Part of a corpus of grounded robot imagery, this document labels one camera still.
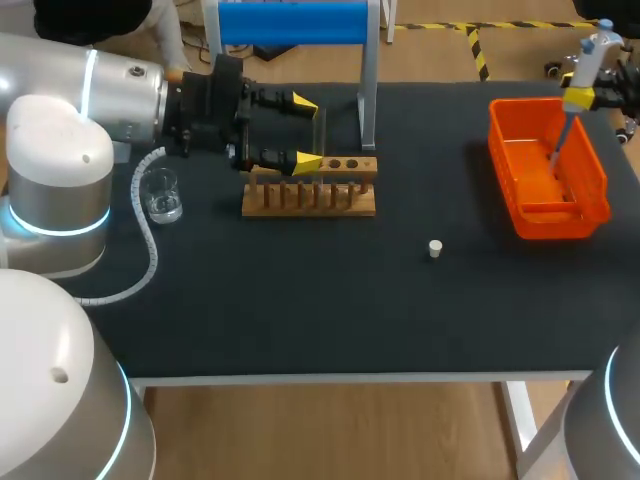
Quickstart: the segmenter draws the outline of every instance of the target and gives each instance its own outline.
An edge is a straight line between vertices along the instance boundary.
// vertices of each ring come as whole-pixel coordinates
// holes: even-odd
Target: person
[[[172,0],[34,0],[40,38],[88,46],[151,29],[165,66],[190,70]]]

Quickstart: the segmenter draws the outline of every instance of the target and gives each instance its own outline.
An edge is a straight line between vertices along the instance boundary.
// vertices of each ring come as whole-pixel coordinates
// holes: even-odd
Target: black tabletop
[[[327,153],[357,154],[355,90],[298,91],[328,108]],[[640,315],[638,181],[606,119],[587,115],[613,217],[588,240],[526,242],[486,145],[493,98],[557,94],[380,85],[375,218],[244,219],[243,178],[224,159],[169,159],[184,215],[154,229],[156,277],[89,315],[134,377],[592,369]],[[273,143],[294,136],[261,127]],[[146,269],[132,170],[116,169],[105,257],[62,283],[75,295],[115,293]],[[431,239],[444,244],[435,262]]]

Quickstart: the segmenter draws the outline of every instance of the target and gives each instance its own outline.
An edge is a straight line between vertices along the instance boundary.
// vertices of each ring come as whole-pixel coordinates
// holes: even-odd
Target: clear glass
[[[168,168],[154,168],[145,172],[141,193],[149,218],[165,225],[182,216],[182,202],[178,193],[178,177]]]

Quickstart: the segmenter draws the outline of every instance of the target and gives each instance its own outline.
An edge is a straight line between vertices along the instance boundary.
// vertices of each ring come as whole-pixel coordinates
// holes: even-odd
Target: wheel
[[[544,74],[547,78],[558,78],[560,76],[560,68],[562,68],[562,63],[549,62],[544,66]]]
[[[627,131],[624,128],[619,128],[616,130],[616,137],[618,138],[618,141],[620,142],[620,144],[624,145],[625,143],[628,143],[633,138],[633,134],[627,133]]]

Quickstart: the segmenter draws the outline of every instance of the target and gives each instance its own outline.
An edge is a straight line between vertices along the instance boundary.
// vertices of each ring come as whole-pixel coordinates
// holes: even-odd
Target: wooden test tube rack
[[[245,217],[371,217],[376,214],[375,157],[326,157],[304,177],[254,167],[244,187]]]

